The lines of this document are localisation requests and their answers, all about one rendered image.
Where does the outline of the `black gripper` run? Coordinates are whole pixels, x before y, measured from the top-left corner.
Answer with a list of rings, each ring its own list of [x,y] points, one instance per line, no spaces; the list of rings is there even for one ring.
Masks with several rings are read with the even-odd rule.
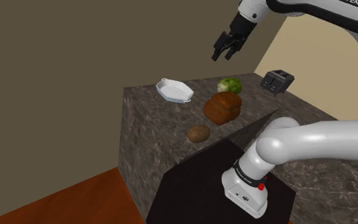
[[[224,57],[226,60],[230,60],[235,53],[241,50],[256,25],[257,23],[237,13],[230,24],[229,34],[223,31],[214,43],[214,53],[211,59],[216,61],[221,53],[228,49]]]

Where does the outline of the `green round cabbage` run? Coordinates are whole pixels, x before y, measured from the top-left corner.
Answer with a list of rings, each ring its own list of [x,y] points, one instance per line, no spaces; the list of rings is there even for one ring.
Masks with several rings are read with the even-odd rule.
[[[217,92],[233,92],[239,94],[242,91],[242,82],[238,78],[224,78],[217,83]]]

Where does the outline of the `brown bread loaf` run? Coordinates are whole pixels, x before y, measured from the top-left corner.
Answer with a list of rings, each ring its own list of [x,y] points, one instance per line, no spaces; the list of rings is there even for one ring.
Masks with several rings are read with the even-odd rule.
[[[204,115],[216,125],[235,120],[241,112],[242,100],[233,92],[214,94],[204,105]]]

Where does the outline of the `black toaster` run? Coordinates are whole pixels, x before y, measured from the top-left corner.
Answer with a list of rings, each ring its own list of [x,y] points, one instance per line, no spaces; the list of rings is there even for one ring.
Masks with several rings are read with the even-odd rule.
[[[279,69],[268,71],[261,81],[260,86],[274,95],[277,95],[284,93],[293,81],[293,75]]]

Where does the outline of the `white ribbed baking dish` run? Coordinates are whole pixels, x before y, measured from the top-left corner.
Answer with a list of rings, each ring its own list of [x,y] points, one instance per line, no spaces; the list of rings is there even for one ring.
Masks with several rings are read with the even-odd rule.
[[[169,102],[185,104],[191,101],[194,91],[185,83],[162,78],[156,84],[157,92]]]

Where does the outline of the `brown potato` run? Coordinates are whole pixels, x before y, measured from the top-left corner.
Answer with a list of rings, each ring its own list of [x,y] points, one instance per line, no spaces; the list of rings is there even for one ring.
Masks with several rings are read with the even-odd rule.
[[[206,125],[194,125],[188,130],[187,137],[192,143],[202,143],[210,137],[210,129]]]

